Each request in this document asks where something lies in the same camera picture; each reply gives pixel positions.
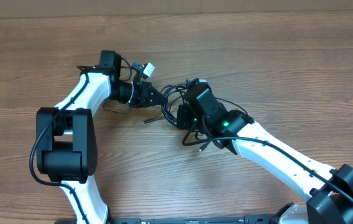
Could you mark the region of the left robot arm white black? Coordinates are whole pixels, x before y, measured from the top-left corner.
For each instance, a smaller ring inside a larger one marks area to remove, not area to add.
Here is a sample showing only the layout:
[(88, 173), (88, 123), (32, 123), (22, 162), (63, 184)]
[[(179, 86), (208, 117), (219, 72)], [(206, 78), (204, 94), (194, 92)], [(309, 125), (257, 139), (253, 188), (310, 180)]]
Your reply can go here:
[(94, 178), (98, 146), (93, 116), (98, 108), (107, 100), (130, 110), (167, 102), (146, 80), (155, 70), (152, 63), (126, 64), (129, 78), (122, 79), (125, 61), (115, 51), (103, 50), (97, 65), (78, 66), (80, 80), (63, 101), (41, 107), (36, 114), (30, 173), (36, 182), (64, 191), (76, 215), (75, 223), (113, 222)]

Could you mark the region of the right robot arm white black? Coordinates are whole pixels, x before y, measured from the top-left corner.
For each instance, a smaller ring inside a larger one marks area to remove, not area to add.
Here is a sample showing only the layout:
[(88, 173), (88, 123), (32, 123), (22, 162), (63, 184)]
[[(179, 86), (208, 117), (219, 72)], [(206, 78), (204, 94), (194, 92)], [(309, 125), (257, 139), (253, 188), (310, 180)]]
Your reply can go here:
[(296, 151), (242, 108), (227, 110), (204, 80), (188, 80), (182, 89), (177, 126), (205, 135), (193, 142), (184, 138), (184, 146), (199, 145), (203, 151), (213, 143), (226, 148), (263, 167), (304, 202), (285, 205), (270, 223), (353, 223), (353, 167), (336, 169)]

